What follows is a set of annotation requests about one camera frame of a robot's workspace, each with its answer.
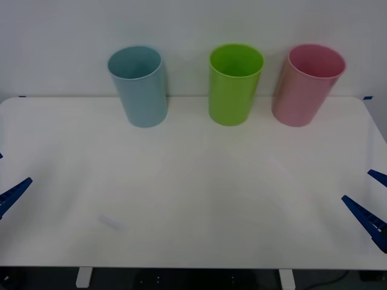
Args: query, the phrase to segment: white wall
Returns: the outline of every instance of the white wall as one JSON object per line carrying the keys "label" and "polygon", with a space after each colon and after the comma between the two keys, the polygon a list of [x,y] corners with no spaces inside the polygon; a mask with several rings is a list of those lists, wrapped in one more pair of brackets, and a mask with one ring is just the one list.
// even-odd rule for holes
{"label": "white wall", "polygon": [[387,88],[386,0],[2,0],[0,99],[115,94],[106,61],[134,44],[159,47],[170,95],[205,95],[209,53],[225,42],[265,54],[260,95],[273,92],[287,51],[303,42],[346,58],[332,95]]}

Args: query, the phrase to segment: cup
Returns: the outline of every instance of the cup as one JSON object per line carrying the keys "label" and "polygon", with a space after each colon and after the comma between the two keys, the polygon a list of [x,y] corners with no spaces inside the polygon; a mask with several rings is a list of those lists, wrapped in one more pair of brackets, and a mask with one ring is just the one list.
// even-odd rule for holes
{"label": "cup", "polygon": [[150,47],[133,46],[114,53],[108,62],[125,114],[137,127],[152,127],[167,114],[163,61]]}
{"label": "cup", "polygon": [[212,52],[210,66],[211,118],[225,126],[243,123],[253,104],[264,57],[248,45],[226,44]]}
{"label": "cup", "polygon": [[288,126],[309,124],[344,70],[343,57],[331,48],[317,44],[293,48],[277,86],[273,115]]}

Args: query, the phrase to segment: lime green cup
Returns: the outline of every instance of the lime green cup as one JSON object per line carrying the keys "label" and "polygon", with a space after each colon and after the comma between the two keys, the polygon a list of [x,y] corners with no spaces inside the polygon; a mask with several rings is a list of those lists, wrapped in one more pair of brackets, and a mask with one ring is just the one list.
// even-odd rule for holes
{"label": "lime green cup", "polygon": [[211,118],[225,126],[245,122],[253,104],[264,57],[248,45],[226,44],[212,52],[210,65]]}

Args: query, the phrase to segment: white table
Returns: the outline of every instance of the white table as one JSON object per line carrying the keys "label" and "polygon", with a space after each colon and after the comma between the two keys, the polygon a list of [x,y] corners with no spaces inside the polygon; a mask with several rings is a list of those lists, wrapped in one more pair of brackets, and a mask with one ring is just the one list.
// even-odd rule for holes
{"label": "white table", "polygon": [[0,105],[0,192],[33,183],[0,221],[0,266],[383,269],[340,200],[387,221],[387,145],[364,104],[330,97],[288,127],[258,98],[224,127],[207,98],[169,99],[131,126],[117,98]]}

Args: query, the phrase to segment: light blue cup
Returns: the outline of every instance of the light blue cup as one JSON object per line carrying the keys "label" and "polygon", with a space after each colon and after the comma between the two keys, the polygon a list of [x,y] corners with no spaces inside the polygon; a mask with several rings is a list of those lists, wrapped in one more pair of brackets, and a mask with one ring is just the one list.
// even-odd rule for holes
{"label": "light blue cup", "polygon": [[113,54],[108,69],[130,123],[152,127],[165,119],[167,100],[163,61],[149,47],[127,47]]}

